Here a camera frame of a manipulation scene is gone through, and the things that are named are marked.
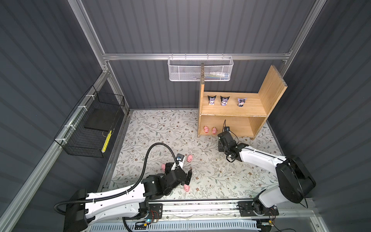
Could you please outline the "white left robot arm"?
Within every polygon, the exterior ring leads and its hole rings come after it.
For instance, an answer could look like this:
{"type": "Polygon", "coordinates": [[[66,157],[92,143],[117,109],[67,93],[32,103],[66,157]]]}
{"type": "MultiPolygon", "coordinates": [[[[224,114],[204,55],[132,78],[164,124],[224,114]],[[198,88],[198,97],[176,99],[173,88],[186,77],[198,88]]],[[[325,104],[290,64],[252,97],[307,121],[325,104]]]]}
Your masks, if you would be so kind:
{"type": "Polygon", "coordinates": [[[72,197],[60,204],[66,206],[64,232],[80,232],[88,225],[114,218],[143,218],[149,213],[149,201],[170,195],[179,185],[188,186],[192,170],[181,169],[167,174],[149,175],[137,186],[116,189],[103,193],[76,191],[72,197]]]}

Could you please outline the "purple black cat figurine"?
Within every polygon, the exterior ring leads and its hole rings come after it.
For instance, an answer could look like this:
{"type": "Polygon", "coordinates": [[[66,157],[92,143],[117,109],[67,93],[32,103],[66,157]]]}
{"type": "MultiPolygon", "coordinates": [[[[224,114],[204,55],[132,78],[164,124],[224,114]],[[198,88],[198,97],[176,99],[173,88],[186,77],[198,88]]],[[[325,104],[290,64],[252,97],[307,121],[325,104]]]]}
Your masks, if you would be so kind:
{"type": "Polygon", "coordinates": [[[246,98],[238,98],[238,107],[243,107],[246,102],[246,98]]]}
{"type": "Polygon", "coordinates": [[[226,106],[228,104],[229,99],[230,99],[230,96],[228,96],[228,97],[220,96],[221,105],[226,106]]]}
{"type": "Polygon", "coordinates": [[[216,100],[216,96],[208,96],[208,103],[209,105],[214,105],[216,100]]]}

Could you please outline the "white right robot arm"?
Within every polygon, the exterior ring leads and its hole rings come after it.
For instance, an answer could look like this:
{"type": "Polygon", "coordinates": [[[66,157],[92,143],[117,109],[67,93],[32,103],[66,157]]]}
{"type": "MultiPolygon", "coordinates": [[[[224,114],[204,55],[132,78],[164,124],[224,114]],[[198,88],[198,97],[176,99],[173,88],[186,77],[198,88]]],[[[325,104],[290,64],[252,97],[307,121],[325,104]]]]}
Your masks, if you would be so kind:
{"type": "Polygon", "coordinates": [[[246,162],[274,174],[278,183],[265,188],[254,199],[251,207],[258,215],[284,202],[300,204],[316,187],[316,181],[298,157],[287,158],[257,150],[245,143],[237,143],[230,131],[218,135],[218,151],[228,162],[246,162]]]}

